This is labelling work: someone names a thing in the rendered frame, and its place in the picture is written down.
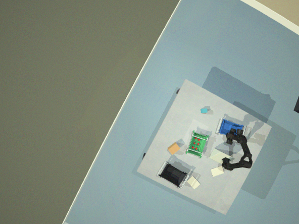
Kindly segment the tan rectangular block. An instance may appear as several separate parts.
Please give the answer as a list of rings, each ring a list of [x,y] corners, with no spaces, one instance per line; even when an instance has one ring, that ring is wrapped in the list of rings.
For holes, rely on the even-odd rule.
[[[177,143],[172,144],[171,146],[168,147],[168,150],[172,153],[172,155],[178,151],[180,148],[177,145]]]

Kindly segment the green plastic tray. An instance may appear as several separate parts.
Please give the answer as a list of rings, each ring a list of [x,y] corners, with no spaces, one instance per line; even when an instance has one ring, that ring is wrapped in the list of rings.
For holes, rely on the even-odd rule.
[[[204,136],[204,135],[201,135],[201,134],[199,134],[199,133],[196,133],[195,131],[193,131],[193,133],[194,133],[194,134],[193,134],[194,136],[192,136],[192,139],[191,139],[191,142],[190,142],[190,145],[189,145],[189,149],[192,149],[192,150],[194,150],[194,151],[203,152],[203,149],[204,149],[206,140],[207,140],[207,138],[209,137],[209,135]],[[195,139],[195,136],[197,136],[197,137],[196,137],[197,139]],[[200,138],[198,138],[198,137],[203,138],[203,139],[206,139],[206,140],[200,139]],[[200,139],[200,141],[198,141],[198,139]],[[195,144],[194,144],[194,142],[195,142]],[[197,145],[197,143],[198,143],[199,145]],[[193,149],[192,147],[194,147],[194,149]],[[195,148],[197,148],[197,150],[196,150]],[[197,155],[197,156],[200,156],[200,158],[202,158],[202,153],[194,152],[194,151],[192,151],[192,150],[188,150],[188,152],[186,151],[186,154],[187,154],[187,153],[191,153],[191,154],[195,154],[195,155]]]

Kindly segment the blue plastic tray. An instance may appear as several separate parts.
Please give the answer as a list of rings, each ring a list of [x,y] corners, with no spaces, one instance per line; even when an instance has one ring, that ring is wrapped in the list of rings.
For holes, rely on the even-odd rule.
[[[243,127],[245,127],[244,131],[246,129],[246,126],[244,126],[244,125],[238,125],[238,124],[233,123],[231,121],[227,121],[224,118],[221,118],[221,120],[222,119],[223,119],[223,121],[221,123],[221,126],[219,125],[220,129],[218,127],[218,130],[217,130],[218,134],[224,134],[224,135],[226,135],[227,133],[230,133],[231,128],[236,129],[236,131],[237,131],[237,129],[242,130]],[[221,120],[220,120],[220,122],[221,122]]]

